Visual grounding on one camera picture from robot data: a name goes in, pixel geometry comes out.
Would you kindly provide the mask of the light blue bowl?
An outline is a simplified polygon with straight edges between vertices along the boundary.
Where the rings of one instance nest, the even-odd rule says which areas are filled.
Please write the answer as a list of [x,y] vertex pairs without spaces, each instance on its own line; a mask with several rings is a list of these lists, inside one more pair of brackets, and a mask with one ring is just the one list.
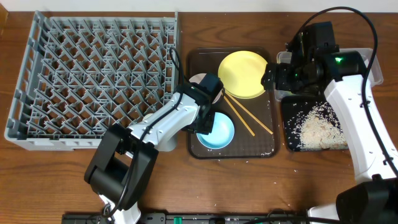
[[221,149],[233,140],[234,131],[235,128],[232,119],[223,113],[216,112],[211,133],[197,133],[197,139],[209,149]]

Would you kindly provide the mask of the white cup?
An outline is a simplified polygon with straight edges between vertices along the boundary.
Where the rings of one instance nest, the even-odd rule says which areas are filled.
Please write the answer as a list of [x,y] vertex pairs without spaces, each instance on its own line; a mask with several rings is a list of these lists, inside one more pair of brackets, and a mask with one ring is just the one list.
[[153,113],[149,113],[149,114],[145,115],[142,120],[145,121],[152,115],[153,115]]

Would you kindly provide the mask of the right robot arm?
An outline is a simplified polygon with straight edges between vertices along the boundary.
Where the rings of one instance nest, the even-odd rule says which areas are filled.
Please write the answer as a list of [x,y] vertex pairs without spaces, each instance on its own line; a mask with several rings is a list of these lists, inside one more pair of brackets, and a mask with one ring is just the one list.
[[310,222],[397,222],[397,149],[368,83],[373,60],[341,52],[330,22],[305,24],[287,45],[289,63],[269,63],[265,90],[322,94],[335,112],[354,165],[356,185],[333,204],[310,208]]

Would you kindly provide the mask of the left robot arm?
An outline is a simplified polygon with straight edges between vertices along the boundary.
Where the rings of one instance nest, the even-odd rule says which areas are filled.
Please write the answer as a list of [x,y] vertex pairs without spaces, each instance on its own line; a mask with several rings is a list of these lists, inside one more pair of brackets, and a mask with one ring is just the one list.
[[137,202],[145,192],[160,151],[172,151],[175,135],[209,134],[215,112],[211,106],[223,89],[221,80],[207,73],[199,83],[182,83],[171,100],[140,123],[113,124],[102,137],[84,175],[105,203],[101,220],[136,223]]

